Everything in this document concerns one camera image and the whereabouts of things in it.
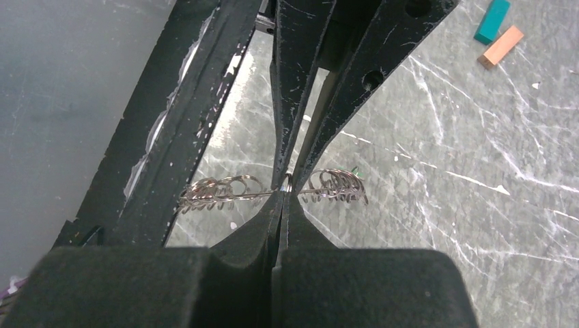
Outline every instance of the teal block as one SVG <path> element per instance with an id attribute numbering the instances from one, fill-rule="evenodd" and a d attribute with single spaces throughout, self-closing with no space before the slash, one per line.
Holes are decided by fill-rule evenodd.
<path id="1" fill-rule="evenodd" d="M 482 44 L 491 44 L 496 38 L 500 24 L 503 23 L 509 7 L 511 7 L 511 3 L 506 0 L 493 0 L 479 25 L 475 40 Z"/>

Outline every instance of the orange eraser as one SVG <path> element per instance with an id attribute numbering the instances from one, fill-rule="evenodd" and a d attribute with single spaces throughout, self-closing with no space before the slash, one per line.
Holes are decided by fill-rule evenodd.
<path id="1" fill-rule="evenodd" d="M 495 41 L 485 53 L 479 57 L 479 62 L 485 66 L 486 69 L 491 69 L 498 64 L 503 57 L 523 38 L 521 32 L 515 25 L 509 29 Z"/>

